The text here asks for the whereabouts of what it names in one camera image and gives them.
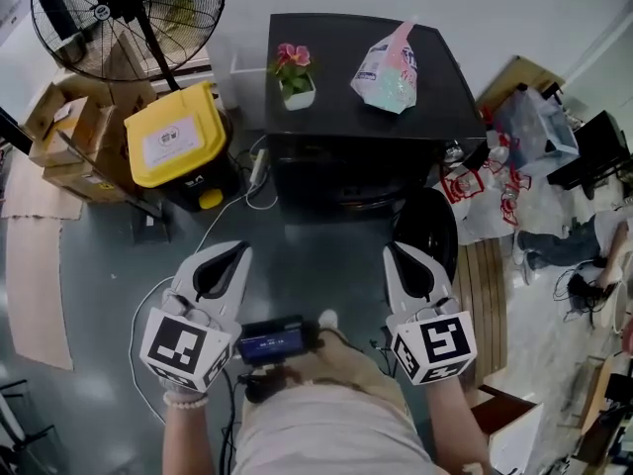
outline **wooden board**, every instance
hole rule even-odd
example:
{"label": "wooden board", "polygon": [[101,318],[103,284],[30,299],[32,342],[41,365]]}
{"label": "wooden board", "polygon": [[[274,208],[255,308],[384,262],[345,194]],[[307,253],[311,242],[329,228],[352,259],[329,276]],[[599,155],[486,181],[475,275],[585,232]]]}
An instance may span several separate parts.
{"label": "wooden board", "polygon": [[499,331],[499,365],[505,368],[507,365],[507,311],[505,303],[505,280],[503,279],[503,259],[501,258],[501,248],[498,239],[494,239],[493,251],[495,253],[495,268],[497,270],[497,293],[498,293],[498,331]]}
{"label": "wooden board", "polygon": [[486,365],[487,375],[493,372],[493,310],[491,304],[491,280],[488,273],[488,262],[486,260],[486,243],[479,241],[475,244],[477,250],[477,262],[479,264],[480,287],[482,290],[482,307],[484,311],[484,340],[486,343]]}
{"label": "wooden board", "polygon": [[488,276],[491,292],[491,320],[493,323],[493,356],[492,356],[492,371],[499,371],[501,369],[501,349],[500,349],[500,332],[499,332],[499,303],[498,303],[498,290],[497,290],[497,267],[495,265],[495,250],[493,245],[498,241],[492,239],[486,239],[483,241],[486,251],[486,264],[488,266]]}
{"label": "wooden board", "polygon": [[538,91],[543,91],[555,82],[559,86],[565,84],[565,80],[562,77],[523,56],[515,56],[477,99],[477,107],[479,109],[487,107],[494,113],[520,83],[531,86]]}
{"label": "wooden board", "polygon": [[462,285],[459,279],[459,267],[455,268],[455,277],[453,278],[453,296],[459,304],[462,304]]}
{"label": "wooden board", "polygon": [[457,254],[457,268],[460,280],[460,304],[462,311],[469,312],[473,317],[473,291],[471,288],[471,271],[468,268],[468,256],[466,247],[460,246]]}
{"label": "wooden board", "polygon": [[468,268],[471,276],[471,287],[473,293],[473,324],[475,327],[475,338],[477,340],[477,360],[475,369],[475,380],[477,383],[483,382],[487,373],[488,350],[484,328],[484,303],[482,301],[482,287],[479,273],[479,262],[477,259],[477,249],[474,244],[466,246],[468,256]]}
{"label": "wooden board", "polygon": [[585,434],[600,415],[600,411],[606,403],[604,393],[611,376],[613,357],[607,357],[593,371],[583,412],[581,413],[581,435]]}

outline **fan guard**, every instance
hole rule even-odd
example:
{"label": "fan guard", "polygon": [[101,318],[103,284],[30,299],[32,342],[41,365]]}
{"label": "fan guard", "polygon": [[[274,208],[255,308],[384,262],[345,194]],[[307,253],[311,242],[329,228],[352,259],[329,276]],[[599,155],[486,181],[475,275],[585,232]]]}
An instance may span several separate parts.
{"label": "fan guard", "polygon": [[[225,0],[31,0],[31,5],[40,41],[66,68],[105,81],[139,81],[162,71],[173,82],[170,72],[207,42]],[[60,16],[70,31],[58,25]],[[109,61],[118,41],[124,65]]]}

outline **yellow lid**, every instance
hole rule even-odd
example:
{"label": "yellow lid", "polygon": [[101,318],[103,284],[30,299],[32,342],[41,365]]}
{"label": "yellow lid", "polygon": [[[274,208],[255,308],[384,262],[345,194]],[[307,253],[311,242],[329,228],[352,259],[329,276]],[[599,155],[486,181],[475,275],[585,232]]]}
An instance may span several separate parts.
{"label": "yellow lid", "polygon": [[132,177],[145,188],[210,162],[226,142],[209,81],[152,102],[127,118],[126,128]]}

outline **screen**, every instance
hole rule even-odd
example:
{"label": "screen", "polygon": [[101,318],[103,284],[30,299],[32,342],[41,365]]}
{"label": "screen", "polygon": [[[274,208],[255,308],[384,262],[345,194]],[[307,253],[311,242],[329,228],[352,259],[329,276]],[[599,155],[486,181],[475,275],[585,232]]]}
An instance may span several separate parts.
{"label": "screen", "polygon": [[241,355],[246,360],[295,353],[304,347],[300,329],[249,337],[242,339],[239,344]]}

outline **white shirt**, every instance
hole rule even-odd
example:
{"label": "white shirt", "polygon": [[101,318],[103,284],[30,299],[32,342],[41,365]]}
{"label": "white shirt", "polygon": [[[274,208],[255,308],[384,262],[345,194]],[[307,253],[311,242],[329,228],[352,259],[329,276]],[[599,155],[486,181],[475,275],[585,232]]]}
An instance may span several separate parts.
{"label": "white shirt", "polygon": [[335,385],[282,391],[237,439],[233,475],[444,474],[392,405]]}
{"label": "white shirt", "polygon": [[595,214],[595,238],[600,245],[600,255],[607,257],[611,250],[611,242],[615,236],[615,231],[620,222],[626,222],[629,228],[628,239],[624,247],[620,250],[620,255],[633,249],[633,206],[619,209],[617,211],[601,211]]}

